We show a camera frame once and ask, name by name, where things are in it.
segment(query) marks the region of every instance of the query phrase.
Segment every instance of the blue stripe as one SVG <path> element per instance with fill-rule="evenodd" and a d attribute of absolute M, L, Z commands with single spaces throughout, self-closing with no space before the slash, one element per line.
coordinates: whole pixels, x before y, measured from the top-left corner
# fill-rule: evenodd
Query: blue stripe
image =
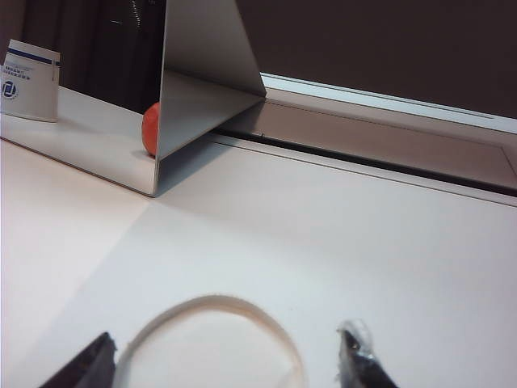
<path fill-rule="evenodd" d="M 50 60 L 48 58 L 38 57 L 37 55 L 34 55 L 34 54 L 24 53 L 23 51 L 15 50 L 14 48 L 8 48 L 7 52 L 14 54 L 14 55 L 18 55 L 19 57 L 33 59 L 34 61 L 47 63 L 49 65 L 52 64 L 52 60 Z"/>

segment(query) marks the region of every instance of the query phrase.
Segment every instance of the white table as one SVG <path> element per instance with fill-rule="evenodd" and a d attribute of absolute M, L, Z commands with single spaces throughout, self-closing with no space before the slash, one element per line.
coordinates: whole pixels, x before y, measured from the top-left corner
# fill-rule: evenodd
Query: white table
<path fill-rule="evenodd" d="M 514 384 L 515 199 L 235 145 L 201 144 L 150 199 L 2 142 L 2 386 L 210 293 L 277 319 L 313 387 L 338 386 L 345 318 L 400 387 Z"/>

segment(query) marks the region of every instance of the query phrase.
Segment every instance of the orange ball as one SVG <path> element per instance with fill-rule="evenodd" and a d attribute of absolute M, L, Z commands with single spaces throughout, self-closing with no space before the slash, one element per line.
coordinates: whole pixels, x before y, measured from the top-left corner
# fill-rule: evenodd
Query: orange ball
<path fill-rule="evenodd" d="M 142 120 L 142 143 L 151 155 L 156 155 L 158 141 L 158 119 L 160 117 L 160 103 L 154 103 L 144 113 Z"/>

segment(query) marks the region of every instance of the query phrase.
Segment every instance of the black object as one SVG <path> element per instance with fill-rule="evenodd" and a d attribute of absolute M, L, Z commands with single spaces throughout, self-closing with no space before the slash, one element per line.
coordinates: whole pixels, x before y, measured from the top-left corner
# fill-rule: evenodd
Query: black object
<path fill-rule="evenodd" d="M 111 388 L 115 343 L 103 333 L 40 388 Z"/>
<path fill-rule="evenodd" d="M 374 358 L 359 352 L 361 345 L 348 330 L 344 331 L 343 335 L 349 349 L 348 356 L 351 359 L 352 368 L 355 369 L 357 378 L 364 388 L 397 388 Z"/>

